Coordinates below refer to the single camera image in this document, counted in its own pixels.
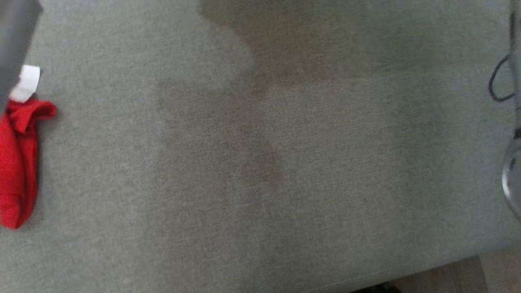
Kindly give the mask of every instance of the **gray fabric couch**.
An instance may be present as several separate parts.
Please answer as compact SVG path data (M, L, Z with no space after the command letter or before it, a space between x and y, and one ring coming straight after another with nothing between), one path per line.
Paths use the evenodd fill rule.
M0 292L348 292L521 240L507 0L41 3Z

